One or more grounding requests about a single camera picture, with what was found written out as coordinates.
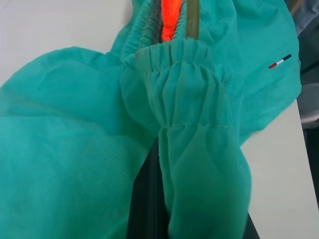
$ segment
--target stitching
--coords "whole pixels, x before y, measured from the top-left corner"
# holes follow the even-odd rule
[[[164,128],[169,127],[185,127],[185,126],[192,126],[192,127],[198,127],[198,126],[208,126],[211,128],[226,128],[226,129],[232,129],[232,127],[227,125],[213,125],[211,123],[178,123],[178,124],[172,124],[171,126],[165,126]]]
[[[187,63],[187,64],[191,64],[191,65],[196,65],[198,67],[203,67],[203,68],[207,68],[208,70],[212,70],[211,67],[209,66],[206,66],[206,65],[199,65],[199,64],[196,64],[194,62],[187,62],[187,61],[177,61],[177,62],[173,62],[171,65],[169,66],[165,66],[165,67],[161,67],[161,68],[158,68],[158,69],[153,69],[151,70],[151,72],[158,72],[158,71],[162,71],[162,70],[165,70],[165,69],[168,69],[168,68],[171,68],[173,65],[175,64],[182,64],[182,63]]]

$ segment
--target white table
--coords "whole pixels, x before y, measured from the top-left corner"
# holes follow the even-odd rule
[[[107,52],[129,12],[130,0],[0,0],[0,85],[51,50]],[[261,239],[319,239],[297,103],[242,149],[252,171],[250,214]]]

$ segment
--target teal sleeve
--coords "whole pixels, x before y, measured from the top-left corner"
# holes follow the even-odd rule
[[[66,48],[1,87],[1,239],[126,238],[153,138],[122,107],[122,68],[113,54]]]
[[[208,47],[191,39],[136,56],[160,125],[172,239],[240,239],[247,220],[250,171],[238,140],[240,111],[231,106],[241,100],[240,79],[211,59]]]

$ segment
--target teal garment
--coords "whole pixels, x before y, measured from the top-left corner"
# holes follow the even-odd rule
[[[2,86],[0,238],[124,239],[157,136],[169,238],[241,238],[240,145],[301,89],[293,21],[283,1],[201,0],[198,40],[184,3],[174,40],[155,44],[158,4],[133,1],[109,53],[57,50]]]

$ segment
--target teal fabric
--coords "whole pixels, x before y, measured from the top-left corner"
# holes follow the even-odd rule
[[[251,179],[240,145],[301,89],[289,12],[278,0],[201,0],[193,40],[184,3],[174,40],[154,44],[158,3],[133,5],[109,53],[50,52],[2,86],[0,238],[125,238],[157,136],[169,238],[241,238]]]

